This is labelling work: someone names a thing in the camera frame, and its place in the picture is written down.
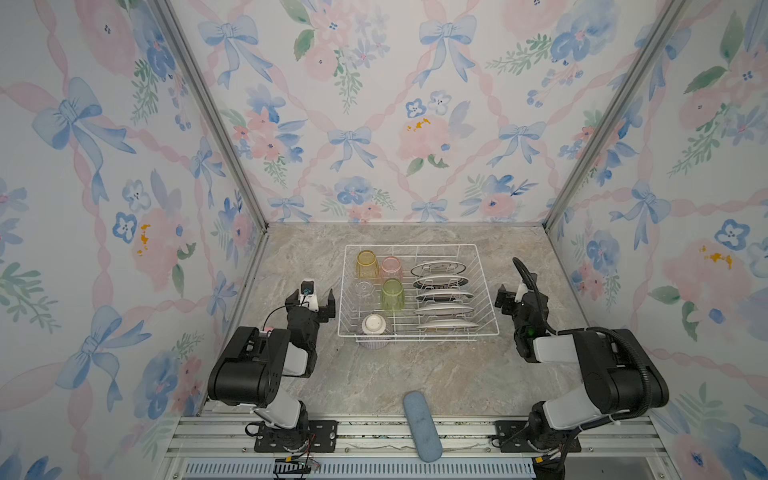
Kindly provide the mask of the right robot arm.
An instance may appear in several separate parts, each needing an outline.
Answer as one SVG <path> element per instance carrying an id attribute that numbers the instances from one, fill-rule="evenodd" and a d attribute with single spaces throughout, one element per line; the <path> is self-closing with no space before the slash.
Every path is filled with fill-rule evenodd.
<path id="1" fill-rule="evenodd" d="M 669 387 L 628 329 L 585 327 L 548 330 L 548 297 L 527 287 L 501 286 L 494 302 L 511 317 L 518 355 L 529 364 L 573 364 L 581 383 L 568 393 L 535 403 L 523 423 L 498 422 L 503 452 L 575 448 L 578 433 L 634 419 L 669 402 Z"/>

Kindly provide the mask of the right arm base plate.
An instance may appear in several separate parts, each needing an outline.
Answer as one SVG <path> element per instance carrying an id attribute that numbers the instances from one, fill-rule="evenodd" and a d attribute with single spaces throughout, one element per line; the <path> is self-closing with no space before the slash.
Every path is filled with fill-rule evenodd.
<path id="1" fill-rule="evenodd" d="M 549 427 L 531 427 L 524 420 L 499 420 L 494 423 L 495 434 L 490 443 L 502 453 L 557 452 L 568 437 L 568 430 L 552 430 Z"/>

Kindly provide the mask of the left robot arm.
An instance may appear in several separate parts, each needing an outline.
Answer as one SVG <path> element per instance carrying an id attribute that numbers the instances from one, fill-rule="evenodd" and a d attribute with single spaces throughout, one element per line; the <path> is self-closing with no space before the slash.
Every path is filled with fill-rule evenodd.
<path id="1" fill-rule="evenodd" d="M 245 427 L 257 453 L 332 453 L 336 420 L 312 420 L 304 402 L 281 387 L 287 378 L 308 378 L 317 362 L 319 328 L 336 317 L 336 299 L 318 303 L 312 281 L 286 298 L 287 326 L 236 329 L 209 375 L 207 396 L 246 406 L 258 417 Z"/>

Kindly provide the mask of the white plate red green rim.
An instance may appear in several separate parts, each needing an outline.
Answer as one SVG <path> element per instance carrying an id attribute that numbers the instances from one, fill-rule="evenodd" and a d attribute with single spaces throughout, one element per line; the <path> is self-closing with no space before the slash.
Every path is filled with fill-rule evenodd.
<path id="1" fill-rule="evenodd" d="M 427 289 L 415 296 L 418 302 L 464 302 L 474 298 L 474 294 L 468 291 L 464 291 L 456 288 L 446 289 Z"/>
<path id="2" fill-rule="evenodd" d="M 458 288 L 469 283 L 469 279 L 457 274 L 433 274 L 417 278 L 413 282 L 416 289 Z"/>

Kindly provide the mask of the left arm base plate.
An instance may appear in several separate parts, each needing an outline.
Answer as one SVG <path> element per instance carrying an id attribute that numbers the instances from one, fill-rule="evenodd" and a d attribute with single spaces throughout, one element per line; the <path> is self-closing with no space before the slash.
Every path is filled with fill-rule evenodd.
<path id="1" fill-rule="evenodd" d="M 333 453 L 338 426 L 336 420 L 300 420 L 294 429 L 252 422 L 246 425 L 245 433 L 253 438 L 253 451 L 256 453 Z"/>

